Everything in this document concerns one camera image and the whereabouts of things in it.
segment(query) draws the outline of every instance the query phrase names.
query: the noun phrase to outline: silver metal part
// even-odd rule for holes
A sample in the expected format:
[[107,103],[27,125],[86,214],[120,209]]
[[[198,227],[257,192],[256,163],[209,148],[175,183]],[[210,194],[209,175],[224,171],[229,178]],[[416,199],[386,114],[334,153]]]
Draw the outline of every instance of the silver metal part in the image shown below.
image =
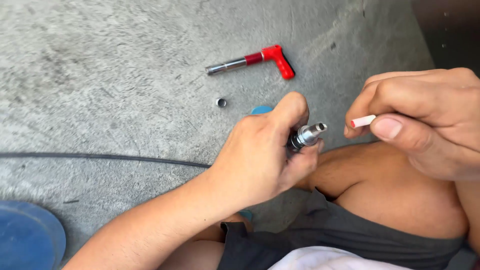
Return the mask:
[[220,108],[223,108],[223,107],[225,107],[225,106],[227,105],[227,101],[226,101],[225,99],[223,99],[223,98],[217,98],[217,99],[215,100],[215,105],[217,105],[217,106],[220,107]]
[[305,125],[298,130],[297,140],[299,143],[305,146],[315,145],[320,133],[325,132],[326,130],[327,125],[322,122],[318,122],[311,126]]
[[230,60],[225,63],[211,65],[209,67],[206,67],[205,71],[207,72],[208,75],[213,75],[219,72],[230,71],[246,65],[247,65],[247,60],[245,60],[245,57],[242,57],[242,58]]

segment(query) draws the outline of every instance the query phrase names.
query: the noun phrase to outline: forearm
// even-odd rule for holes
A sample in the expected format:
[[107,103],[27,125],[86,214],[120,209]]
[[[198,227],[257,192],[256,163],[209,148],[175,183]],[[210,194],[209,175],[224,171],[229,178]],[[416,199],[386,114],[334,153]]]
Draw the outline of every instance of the forearm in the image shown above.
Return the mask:
[[467,214],[470,225],[468,242],[475,252],[480,255],[480,181],[458,181],[455,185],[458,198],[463,210]]
[[241,206],[226,204],[206,171],[187,184],[121,214],[100,229],[64,269],[151,270],[183,242]]

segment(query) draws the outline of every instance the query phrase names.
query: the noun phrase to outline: red powder-actuated tool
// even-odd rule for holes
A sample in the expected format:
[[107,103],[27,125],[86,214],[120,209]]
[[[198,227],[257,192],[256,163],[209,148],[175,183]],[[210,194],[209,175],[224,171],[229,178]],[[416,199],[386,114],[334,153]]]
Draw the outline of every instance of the red powder-actuated tool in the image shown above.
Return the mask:
[[273,45],[263,48],[261,52],[250,54],[238,59],[233,59],[225,63],[212,65],[205,68],[208,75],[213,75],[219,72],[230,71],[239,67],[249,66],[256,63],[274,60],[282,77],[289,80],[295,77],[295,72],[285,58],[280,45]]

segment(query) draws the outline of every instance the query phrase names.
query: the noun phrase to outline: dark shorts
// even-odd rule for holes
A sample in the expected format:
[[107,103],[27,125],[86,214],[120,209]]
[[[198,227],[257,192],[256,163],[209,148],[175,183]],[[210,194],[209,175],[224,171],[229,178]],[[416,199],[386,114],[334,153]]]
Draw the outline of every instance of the dark shorts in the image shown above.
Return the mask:
[[465,238],[433,239],[404,233],[348,212],[313,191],[294,222],[280,233],[248,233],[242,222],[225,222],[225,250],[218,270],[266,270],[290,251],[329,246],[414,270],[441,270]]

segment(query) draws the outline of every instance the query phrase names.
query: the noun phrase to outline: black cable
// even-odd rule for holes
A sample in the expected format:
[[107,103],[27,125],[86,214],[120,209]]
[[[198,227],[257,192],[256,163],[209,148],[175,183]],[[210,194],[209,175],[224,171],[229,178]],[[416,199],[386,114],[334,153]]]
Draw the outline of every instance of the black cable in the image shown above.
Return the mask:
[[179,160],[165,160],[157,158],[145,158],[136,156],[122,156],[122,155],[103,155],[103,154],[82,154],[82,153],[0,153],[0,159],[8,158],[62,158],[62,159],[104,159],[104,160],[137,160],[147,162],[169,163],[184,166],[210,168],[210,165],[200,164],[188,161]]

